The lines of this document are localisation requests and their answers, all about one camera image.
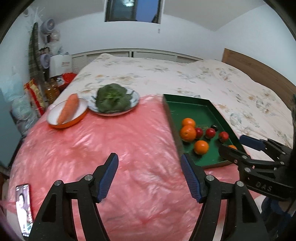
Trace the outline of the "amber oil bottle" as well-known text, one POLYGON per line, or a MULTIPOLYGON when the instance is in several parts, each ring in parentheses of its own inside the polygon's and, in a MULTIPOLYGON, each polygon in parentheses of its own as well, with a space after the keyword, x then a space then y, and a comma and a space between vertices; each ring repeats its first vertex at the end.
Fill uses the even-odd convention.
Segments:
POLYGON ((53 78, 45 81, 45 96, 49 104, 52 104, 60 95, 58 84, 53 78))

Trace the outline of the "white radiator cover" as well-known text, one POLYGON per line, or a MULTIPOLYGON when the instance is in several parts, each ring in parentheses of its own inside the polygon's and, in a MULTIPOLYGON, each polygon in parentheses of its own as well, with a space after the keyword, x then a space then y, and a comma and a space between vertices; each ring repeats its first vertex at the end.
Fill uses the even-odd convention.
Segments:
POLYGON ((165 61, 174 61, 178 63, 191 63, 200 61, 202 58, 155 49, 141 49, 141 48, 114 48, 114 49, 101 49, 88 52, 82 52, 72 55, 72 72, 79 73, 86 65, 96 59, 103 53, 111 54, 117 57, 130 57, 130 58, 150 58, 165 61))

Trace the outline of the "orange carrot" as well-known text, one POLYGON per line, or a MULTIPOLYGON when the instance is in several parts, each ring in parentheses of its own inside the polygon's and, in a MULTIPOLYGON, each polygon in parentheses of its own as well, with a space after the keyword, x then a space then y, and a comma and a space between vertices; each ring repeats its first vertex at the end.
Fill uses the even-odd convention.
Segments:
POLYGON ((69 98, 66 100, 66 103, 57 119, 57 124, 61 125, 67 122, 69 119, 71 119, 74 116, 78 106, 79 106, 78 95, 76 93, 71 94, 69 98))

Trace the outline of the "dark framed window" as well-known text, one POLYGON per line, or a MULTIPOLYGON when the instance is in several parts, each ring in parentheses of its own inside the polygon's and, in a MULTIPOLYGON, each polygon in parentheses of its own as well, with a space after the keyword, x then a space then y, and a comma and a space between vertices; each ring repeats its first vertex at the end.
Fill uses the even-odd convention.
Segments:
POLYGON ((145 22, 159 24, 163 1, 113 0, 107 1, 106 22, 145 22))

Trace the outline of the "white coat rack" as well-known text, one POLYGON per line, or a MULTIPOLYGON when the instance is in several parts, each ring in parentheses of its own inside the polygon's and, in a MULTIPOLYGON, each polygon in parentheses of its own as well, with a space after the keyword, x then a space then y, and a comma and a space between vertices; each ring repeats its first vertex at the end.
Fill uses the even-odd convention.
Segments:
POLYGON ((31 7, 29 6, 26 11, 27 13, 24 14, 24 16, 27 19, 27 25, 26 29, 28 32, 32 30, 34 27, 34 23, 38 23, 39 27, 43 23, 43 11, 45 10, 45 7, 31 7))

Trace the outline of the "smartphone with red case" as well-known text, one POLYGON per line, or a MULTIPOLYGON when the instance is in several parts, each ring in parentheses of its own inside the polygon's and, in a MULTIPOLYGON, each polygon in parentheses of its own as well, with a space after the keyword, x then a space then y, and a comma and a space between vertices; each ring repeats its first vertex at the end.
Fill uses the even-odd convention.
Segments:
POLYGON ((30 204, 30 186, 16 186, 16 213, 22 236, 28 238, 33 226, 33 216, 30 204))

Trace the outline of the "orange rimmed white bowl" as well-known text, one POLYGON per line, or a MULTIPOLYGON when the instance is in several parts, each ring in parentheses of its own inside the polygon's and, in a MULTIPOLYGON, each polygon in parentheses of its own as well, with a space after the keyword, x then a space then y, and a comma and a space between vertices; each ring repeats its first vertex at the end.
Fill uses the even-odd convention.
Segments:
POLYGON ((54 106, 47 115, 47 123, 50 127, 56 128, 56 129, 64 129, 69 128, 75 124, 77 124, 79 121, 81 121, 87 113, 88 110, 88 104, 85 99, 80 98, 79 99, 79 106, 75 112, 75 114, 72 116, 71 119, 64 122, 63 124, 57 124, 57 119, 65 105, 66 101, 63 101, 56 106, 54 106))

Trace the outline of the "dark purple plum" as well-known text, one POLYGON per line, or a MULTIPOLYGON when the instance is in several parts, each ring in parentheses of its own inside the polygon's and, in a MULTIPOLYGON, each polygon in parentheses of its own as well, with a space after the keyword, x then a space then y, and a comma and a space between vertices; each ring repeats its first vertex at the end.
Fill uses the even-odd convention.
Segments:
POLYGON ((217 131, 218 131, 218 127, 217 127, 217 125, 211 125, 211 128, 212 128, 212 129, 214 129, 214 130, 215 130, 215 132, 217 132, 217 131))

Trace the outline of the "green rectangular tray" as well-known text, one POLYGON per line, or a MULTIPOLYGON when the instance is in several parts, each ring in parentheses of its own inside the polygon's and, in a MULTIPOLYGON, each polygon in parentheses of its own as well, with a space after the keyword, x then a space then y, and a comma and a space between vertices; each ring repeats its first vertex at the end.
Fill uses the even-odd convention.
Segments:
POLYGON ((230 165, 231 163, 220 157, 218 153, 219 147, 222 144, 219 141, 218 135, 222 131, 229 134, 229 139, 225 145, 234 145, 239 151, 246 152, 240 144, 237 135, 211 101, 202 98, 164 94, 163 105, 179 156, 188 153, 194 164, 204 169, 230 165), (194 142, 187 143, 181 139, 180 129, 182 127, 182 120, 185 118, 193 119, 196 122, 196 126, 203 131, 206 131, 212 125, 217 127, 217 134, 211 140, 201 137, 201 140, 209 144, 209 150, 205 155, 198 156, 194 152, 194 142))

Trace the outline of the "large orange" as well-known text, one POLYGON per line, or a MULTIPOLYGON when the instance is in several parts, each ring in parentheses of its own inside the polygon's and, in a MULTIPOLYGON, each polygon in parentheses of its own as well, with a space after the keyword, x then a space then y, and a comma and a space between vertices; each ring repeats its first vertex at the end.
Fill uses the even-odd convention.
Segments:
POLYGON ((234 146, 234 145, 229 145, 228 147, 230 147, 230 148, 233 148, 233 149, 237 150, 236 146, 234 146))

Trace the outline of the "lower purple fan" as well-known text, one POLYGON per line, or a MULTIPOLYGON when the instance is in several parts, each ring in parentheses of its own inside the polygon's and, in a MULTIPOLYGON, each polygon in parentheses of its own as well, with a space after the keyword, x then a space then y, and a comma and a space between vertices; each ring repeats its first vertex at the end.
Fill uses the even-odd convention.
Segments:
POLYGON ((48 69, 50 66, 50 54, 44 53, 40 55, 40 63, 43 69, 48 69))

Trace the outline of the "small red apple top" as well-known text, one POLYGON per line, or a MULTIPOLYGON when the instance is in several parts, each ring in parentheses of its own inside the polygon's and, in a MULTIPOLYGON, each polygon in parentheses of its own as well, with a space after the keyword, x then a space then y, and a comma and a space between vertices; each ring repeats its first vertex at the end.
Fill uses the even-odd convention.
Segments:
POLYGON ((196 139, 200 139, 201 137, 203 137, 203 130, 201 128, 195 128, 196 131, 196 139))

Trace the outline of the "purple fan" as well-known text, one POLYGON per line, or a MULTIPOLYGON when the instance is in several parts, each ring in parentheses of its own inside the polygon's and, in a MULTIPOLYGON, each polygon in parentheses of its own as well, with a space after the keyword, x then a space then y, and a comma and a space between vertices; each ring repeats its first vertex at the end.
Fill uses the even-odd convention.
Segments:
POLYGON ((48 19, 41 24, 41 32, 43 34, 50 34, 55 29, 55 21, 54 19, 48 19))
POLYGON ((44 53, 40 55, 40 63, 43 69, 48 69, 50 66, 50 54, 44 53))

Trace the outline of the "white cardboard box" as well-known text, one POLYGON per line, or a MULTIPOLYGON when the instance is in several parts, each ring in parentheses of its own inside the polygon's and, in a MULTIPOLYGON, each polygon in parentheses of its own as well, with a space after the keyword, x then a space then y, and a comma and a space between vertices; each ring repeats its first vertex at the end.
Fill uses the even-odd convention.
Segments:
POLYGON ((54 55, 50 57, 49 77, 72 72, 71 55, 54 55))

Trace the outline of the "floral bed quilt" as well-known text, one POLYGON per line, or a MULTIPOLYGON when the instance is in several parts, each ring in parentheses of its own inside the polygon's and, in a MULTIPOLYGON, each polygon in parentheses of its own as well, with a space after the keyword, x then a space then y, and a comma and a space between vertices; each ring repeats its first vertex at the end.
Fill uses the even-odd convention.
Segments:
POLYGON ((51 131, 52 164, 97 165, 111 152, 124 163, 175 163, 177 151, 162 105, 163 94, 210 100, 236 135, 293 144, 291 112, 269 87, 216 60, 189 64, 102 54, 86 65, 59 97, 92 98, 116 83, 135 90, 135 110, 116 118, 89 113, 79 124, 51 131))

